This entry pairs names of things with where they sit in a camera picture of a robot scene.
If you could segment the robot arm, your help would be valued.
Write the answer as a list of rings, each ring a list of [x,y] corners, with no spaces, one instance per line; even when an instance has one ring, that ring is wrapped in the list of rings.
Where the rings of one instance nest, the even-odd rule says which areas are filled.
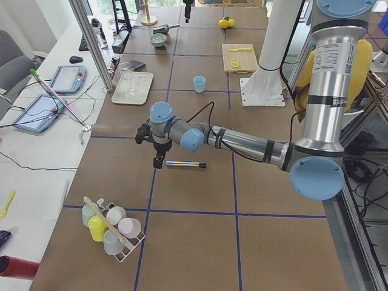
[[[297,142],[266,140],[209,122],[186,122],[174,115],[169,103],[157,102],[150,108],[154,167],[162,167],[173,144],[190,152],[209,144],[289,172],[293,188],[306,198],[323,201],[337,195],[344,183],[344,149],[339,138],[356,45],[367,32],[373,6],[373,1],[314,2],[315,59],[303,135]]]

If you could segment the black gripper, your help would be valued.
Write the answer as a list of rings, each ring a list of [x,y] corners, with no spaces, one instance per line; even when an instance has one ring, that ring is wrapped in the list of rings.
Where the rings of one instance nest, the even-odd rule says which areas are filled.
[[[191,6],[193,4],[193,0],[183,0],[183,3],[185,3],[185,22],[189,23],[190,14],[191,14]]]
[[[156,169],[163,167],[163,162],[166,157],[166,153],[172,148],[172,141],[169,140],[166,143],[153,142],[153,147],[156,150],[156,156],[153,159],[153,166]]]

